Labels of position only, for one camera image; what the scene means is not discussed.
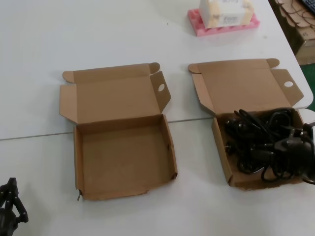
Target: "empty cardboard box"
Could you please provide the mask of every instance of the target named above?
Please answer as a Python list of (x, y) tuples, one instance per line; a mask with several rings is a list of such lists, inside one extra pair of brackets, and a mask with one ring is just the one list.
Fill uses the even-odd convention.
[(84, 199), (140, 195), (177, 176), (158, 63), (65, 71), (60, 114), (74, 128), (75, 182)]
[[(238, 157), (227, 155), (224, 149), (226, 142), (233, 140), (225, 133), (224, 124), (228, 117), (235, 116), (235, 110), (244, 109), (264, 115), (273, 109), (291, 108), (294, 126), (302, 128), (302, 119), (292, 106), (303, 98), (303, 94), (287, 70), (273, 69), (279, 63), (277, 59), (246, 59), (189, 65), (200, 103), (215, 116), (213, 134), (230, 186), (250, 190), (301, 182), (295, 177), (265, 183), (260, 178), (261, 172), (251, 175), (240, 172), (237, 168)], [(272, 170), (268, 170), (266, 177), (271, 175)]]

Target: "pink foam tray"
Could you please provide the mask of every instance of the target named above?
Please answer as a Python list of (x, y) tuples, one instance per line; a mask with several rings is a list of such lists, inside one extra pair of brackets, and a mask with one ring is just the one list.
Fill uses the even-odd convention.
[(260, 24), (260, 21), (257, 19), (256, 15), (253, 14), (251, 22), (249, 25), (218, 27), (218, 28), (206, 29), (205, 26), (203, 25), (201, 16), (199, 14), (199, 9), (189, 10), (188, 11), (188, 17), (189, 17), (190, 23), (191, 23), (192, 28), (195, 31), (197, 37), (211, 35), (211, 34), (217, 34), (217, 33), (226, 33), (226, 32), (238, 31), (238, 30), (253, 29), (253, 28), (257, 28)]

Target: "cardboard stack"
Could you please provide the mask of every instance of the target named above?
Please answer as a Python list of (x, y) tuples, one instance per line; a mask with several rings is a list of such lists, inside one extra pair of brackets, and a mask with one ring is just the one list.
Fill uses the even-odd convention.
[(269, 0), (300, 65), (315, 63), (315, 17), (298, 0)]

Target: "black object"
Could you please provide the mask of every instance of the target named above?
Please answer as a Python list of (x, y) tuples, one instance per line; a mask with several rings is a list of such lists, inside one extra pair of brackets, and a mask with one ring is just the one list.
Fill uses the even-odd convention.
[(300, 0), (300, 2), (315, 15), (315, 0)]
[[(10, 178), (8, 183), (0, 186), (0, 236), (12, 236), (20, 222), (28, 222), (28, 214), (18, 197), (16, 178)], [(16, 216), (12, 209), (16, 207), (20, 216)]]
[[(238, 169), (245, 174), (261, 172), (264, 182), (291, 179), (300, 176), (307, 183), (315, 184), (315, 148), (312, 127), (292, 127), (292, 112), (277, 109), (267, 115), (255, 116), (244, 110), (234, 112), (239, 119), (230, 118), (225, 130), (235, 143), (227, 143), (228, 154), (238, 156)], [(265, 173), (272, 169), (274, 178)]]

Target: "white table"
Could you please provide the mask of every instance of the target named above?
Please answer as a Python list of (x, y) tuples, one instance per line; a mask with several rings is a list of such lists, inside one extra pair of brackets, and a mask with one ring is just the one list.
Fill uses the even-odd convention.
[(170, 124), (178, 178), (148, 194), (76, 201), (71, 134), (0, 141), (0, 183), (16, 177), (29, 214), (14, 236), (313, 236), (315, 187), (229, 187), (211, 119)]
[(278, 58), (313, 100), (267, 0), (252, 0), (258, 29), (195, 37), (187, 11), (199, 0), (15, 0), (0, 3), (0, 140), (72, 131), (59, 115), (64, 70), (159, 62), (172, 95), (170, 122), (210, 117), (187, 66)]

